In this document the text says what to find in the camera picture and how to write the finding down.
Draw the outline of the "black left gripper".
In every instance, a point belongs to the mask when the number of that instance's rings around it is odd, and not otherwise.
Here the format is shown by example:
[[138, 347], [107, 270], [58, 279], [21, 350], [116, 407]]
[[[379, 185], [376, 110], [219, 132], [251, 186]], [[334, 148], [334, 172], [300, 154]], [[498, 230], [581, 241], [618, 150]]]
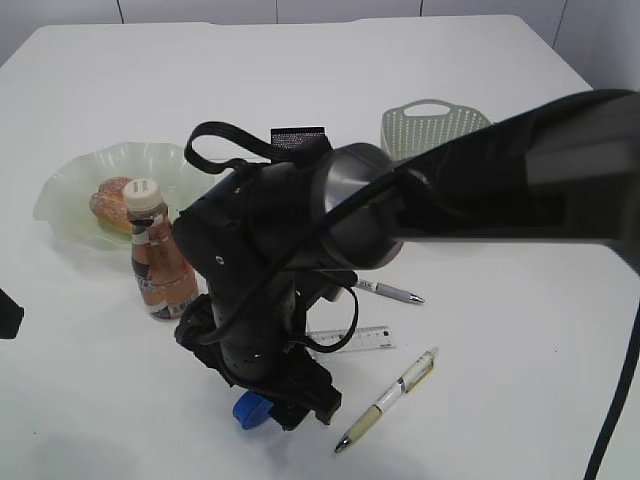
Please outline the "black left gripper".
[[0, 290], [0, 339], [15, 339], [24, 318], [24, 308]]

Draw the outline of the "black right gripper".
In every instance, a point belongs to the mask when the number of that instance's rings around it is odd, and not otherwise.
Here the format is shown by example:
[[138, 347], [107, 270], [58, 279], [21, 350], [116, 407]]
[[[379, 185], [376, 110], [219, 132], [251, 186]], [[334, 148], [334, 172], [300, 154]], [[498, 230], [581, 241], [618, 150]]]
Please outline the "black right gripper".
[[286, 164], [232, 173], [173, 226], [180, 251], [207, 284], [183, 314], [177, 342], [228, 385], [266, 399], [267, 416], [285, 430], [309, 413], [329, 424], [342, 400], [302, 342], [307, 311], [339, 289], [338, 279], [293, 265], [260, 280], [297, 235], [285, 221], [309, 219], [300, 173]]

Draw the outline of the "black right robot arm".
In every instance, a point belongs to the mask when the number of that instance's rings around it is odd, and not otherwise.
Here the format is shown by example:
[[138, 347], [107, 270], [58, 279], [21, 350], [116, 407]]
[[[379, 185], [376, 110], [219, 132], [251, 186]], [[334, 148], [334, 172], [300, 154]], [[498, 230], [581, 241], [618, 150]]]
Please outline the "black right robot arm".
[[177, 342], [230, 385], [272, 403], [284, 429], [341, 404], [313, 358], [306, 314], [351, 289], [408, 241], [599, 243], [639, 264], [639, 95], [570, 95], [394, 161], [380, 148], [325, 136], [275, 146], [225, 122], [193, 139], [257, 156], [184, 155], [219, 182], [183, 210], [174, 239], [208, 291], [182, 316]]

